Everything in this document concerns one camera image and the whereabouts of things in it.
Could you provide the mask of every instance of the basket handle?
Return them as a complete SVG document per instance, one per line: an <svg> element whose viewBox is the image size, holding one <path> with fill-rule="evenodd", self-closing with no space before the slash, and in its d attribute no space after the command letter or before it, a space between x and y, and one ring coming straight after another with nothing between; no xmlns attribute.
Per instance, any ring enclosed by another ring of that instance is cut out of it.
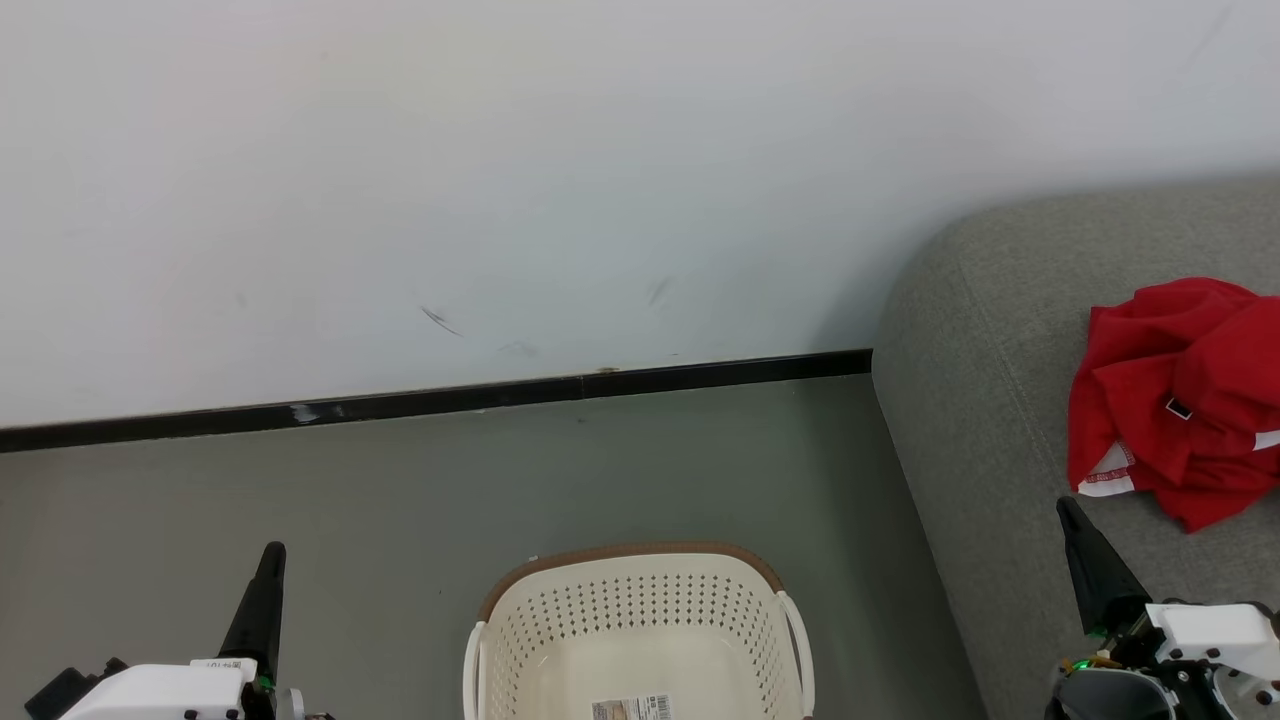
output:
<svg viewBox="0 0 1280 720"><path fill-rule="evenodd" d="M796 641L796 653L800 656L800 692L804 705L804 717L813 717L815 693L813 687L813 648L809 647L809 633L804 629L804 620L800 618L800 609L786 593L778 591L782 600L782 609L787 612L787 624L791 625L791 637Z"/></svg>
<svg viewBox="0 0 1280 720"><path fill-rule="evenodd" d="M476 623L475 629L471 630L471 637L467 638L467 655L462 665L462 717L463 720L477 720L476 719L476 705L480 694L480 687L477 684L479 678L476 678L476 665L480 660L480 630L484 629L484 621Z"/></svg>

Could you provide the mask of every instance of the brown basket rim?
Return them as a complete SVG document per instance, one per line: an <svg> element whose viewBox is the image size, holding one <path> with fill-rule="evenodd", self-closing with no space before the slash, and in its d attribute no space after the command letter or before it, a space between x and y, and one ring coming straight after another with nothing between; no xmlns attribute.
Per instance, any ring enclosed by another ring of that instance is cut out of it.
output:
<svg viewBox="0 0 1280 720"><path fill-rule="evenodd" d="M773 571L773 568L762 560L759 555L727 542L645 542L611 544L539 557L538 560L525 562L520 568L507 573L485 597L484 606L480 609L480 621L489 623L489 619L493 616L493 611L498 606L498 601L502 600L502 596L506 594L512 585L529 575L541 573L544 570L554 570L556 568L564 568L566 565L593 562L595 560L613 560L616 557L634 557L636 555L727 555L750 565L756 573L760 574L760 577L764 578L767 583L769 583L769 588L772 588L773 592L781 592L783 589L782 578L780 578L778 574Z"/></svg>

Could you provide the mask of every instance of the black baseboard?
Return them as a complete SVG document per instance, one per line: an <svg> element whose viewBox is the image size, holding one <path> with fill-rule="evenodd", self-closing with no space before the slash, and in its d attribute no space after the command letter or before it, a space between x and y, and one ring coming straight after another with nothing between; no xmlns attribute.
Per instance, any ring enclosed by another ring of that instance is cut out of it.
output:
<svg viewBox="0 0 1280 720"><path fill-rule="evenodd" d="M275 430L513 405L869 373L870 350L0 429L0 452Z"/></svg>

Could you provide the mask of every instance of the basket bottom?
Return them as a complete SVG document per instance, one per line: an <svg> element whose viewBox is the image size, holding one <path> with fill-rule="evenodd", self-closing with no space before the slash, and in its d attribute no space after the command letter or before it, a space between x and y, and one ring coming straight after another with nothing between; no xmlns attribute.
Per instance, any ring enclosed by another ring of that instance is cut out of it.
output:
<svg viewBox="0 0 1280 720"><path fill-rule="evenodd" d="M669 696L667 714L613 710L608 720L760 720L764 698L745 652L691 628L614 630L543 646L520 688L518 720L593 720L608 701Z"/></svg>

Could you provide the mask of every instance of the red cloth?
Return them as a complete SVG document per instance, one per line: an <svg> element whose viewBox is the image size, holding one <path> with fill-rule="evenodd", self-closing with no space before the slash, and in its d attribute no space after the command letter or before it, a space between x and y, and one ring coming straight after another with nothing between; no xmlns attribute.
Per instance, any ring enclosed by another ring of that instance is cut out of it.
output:
<svg viewBox="0 0 1280 720"><path fill-rule="evenodd" d="M1275 430L1280 297L1185 278L1093 309L1068 410L1073 491L1128 475L1196 532L1280 483L1280 445L1267 446L1280 438L1262 434ZM1110 457L1126 466L1100 471L1114 447L1123 455Z"/></svg>

